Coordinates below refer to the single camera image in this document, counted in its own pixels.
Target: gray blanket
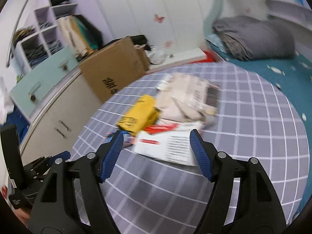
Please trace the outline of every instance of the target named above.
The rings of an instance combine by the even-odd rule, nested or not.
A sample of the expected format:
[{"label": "gray blanket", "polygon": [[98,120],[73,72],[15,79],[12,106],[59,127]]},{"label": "gray blanket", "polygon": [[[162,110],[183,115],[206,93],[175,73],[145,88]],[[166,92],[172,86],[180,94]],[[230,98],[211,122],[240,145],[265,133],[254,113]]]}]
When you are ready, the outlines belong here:
[{"label": "gray blanket", "polygon": [[213,29],[239,60],[291,58],[295,54],[292,33],[275,21],[247,16],[222,18],[215,21]]}]

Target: red stripe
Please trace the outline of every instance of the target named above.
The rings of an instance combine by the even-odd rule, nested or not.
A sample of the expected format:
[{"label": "red stripe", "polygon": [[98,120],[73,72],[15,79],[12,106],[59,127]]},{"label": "red stripe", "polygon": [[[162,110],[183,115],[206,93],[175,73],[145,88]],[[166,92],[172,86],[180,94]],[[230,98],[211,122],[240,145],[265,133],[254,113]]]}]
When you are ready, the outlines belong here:
[{"label": "red stripe", "polygon": [[157,141],[146,140],[146,139],[140,139],[140,142],[147,143],[147,144],[159,144],[159,142]]}]

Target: brown cardboard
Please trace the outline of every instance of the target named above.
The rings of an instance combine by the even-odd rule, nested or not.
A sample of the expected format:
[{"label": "brown cardboard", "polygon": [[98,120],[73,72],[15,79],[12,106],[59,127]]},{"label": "brown cardboard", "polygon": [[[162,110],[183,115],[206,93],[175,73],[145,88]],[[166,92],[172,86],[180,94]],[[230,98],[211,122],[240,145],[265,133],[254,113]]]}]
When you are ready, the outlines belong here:
[{"label": "brown cardboard", "polygon": [[145,52],[144,52],[144,49],[141,48],[141,49],[137,49],[137,54],[144,66],[144,69],[147,71],[149,70],[149,66],[151,65],[151,63],[149,62],[149,59],[147,58]]},{"label": "brown cardboard", "polygon": [[99,50],[80,64],[80,70],[102,103],[145,74],[130,37]]}]

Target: teal bedding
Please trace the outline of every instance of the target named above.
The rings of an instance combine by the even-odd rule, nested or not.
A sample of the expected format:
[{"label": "teal bedding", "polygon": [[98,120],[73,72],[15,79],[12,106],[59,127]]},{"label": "teal bedding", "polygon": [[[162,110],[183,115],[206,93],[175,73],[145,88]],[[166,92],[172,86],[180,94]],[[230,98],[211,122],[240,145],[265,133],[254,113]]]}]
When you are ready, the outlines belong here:
[{"label": "teal bedding", "polygon": [[[231,62],[248,71],[255,72],[272,83],[281,86],[283,94],[294,105],[297,113],[302,118],[304,113],[306,121],[303,120],[308,136],[309,150],[312,150],[312,63],[301,54],[294,59],[262,59],[253,61],[240,61],[229,54],[224,54],[216,46],[210,44],[211,48],[224,60]],[[268,66],[278,68],[285,75],[273,72]],[[309,170],[305,192],[298,207],[299,213],[312,194],[312,168]]]}]

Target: silver screw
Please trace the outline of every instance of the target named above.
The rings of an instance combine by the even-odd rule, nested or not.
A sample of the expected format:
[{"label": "silver screw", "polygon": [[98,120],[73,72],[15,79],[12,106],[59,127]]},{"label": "silver screw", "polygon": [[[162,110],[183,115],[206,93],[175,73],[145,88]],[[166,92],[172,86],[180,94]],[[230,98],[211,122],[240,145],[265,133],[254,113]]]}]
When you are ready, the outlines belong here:
[{"label": "silver screw", "polygon": [[88,158],[88,159],[93,159],[93,158],[95,158],[95,157],[96,157],[96,154],[93,153],[93,152],[90,152],[90,153],[87,154],[87,158]]},{"label": "silver screw", "polygon": [[253,164],[257,164],[259,161],[256,158],[252,158],[250,159],[250,162],[252,162]]},{"label": "silver screw", "polygon": [[55,161],[54,161],[56,164],[60,164],[60,163],[62,163],[63,162],[63,159],[61,159],[61,158],[58,158],[58,159],[55,159]]},{"label": "silver screw", "polygon": [[220,152],[218,153],[218,157],[221,158],[221,159],[226,158],[226,156],[227,156],[227,154],[226,154],[225,152],[223,152],[223,151],[220,151]]}]

